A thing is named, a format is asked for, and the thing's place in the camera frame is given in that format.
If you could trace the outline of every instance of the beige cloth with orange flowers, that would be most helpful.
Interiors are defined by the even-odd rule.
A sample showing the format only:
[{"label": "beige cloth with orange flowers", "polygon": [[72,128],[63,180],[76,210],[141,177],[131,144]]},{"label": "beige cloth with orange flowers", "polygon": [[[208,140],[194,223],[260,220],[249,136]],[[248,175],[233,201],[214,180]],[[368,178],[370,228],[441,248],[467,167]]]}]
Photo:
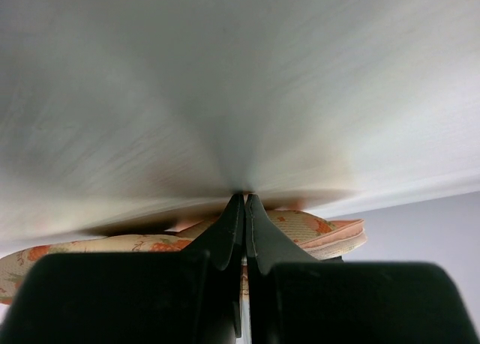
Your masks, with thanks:
[{"label": "beige cloth with orange flowers", "polygon": [[[342,256],[367,240],[363,220],[327,221],[302,211],[268,211],[268,216],[299,247],[319,260]],[[0,259],[0,303],[11,304],[29,269],[46,254],[178,251],[215,220],[204,220],[174,235],[119,235],[20,250]],[[242,277],[242,292],[248,294],[246,271]]]}]

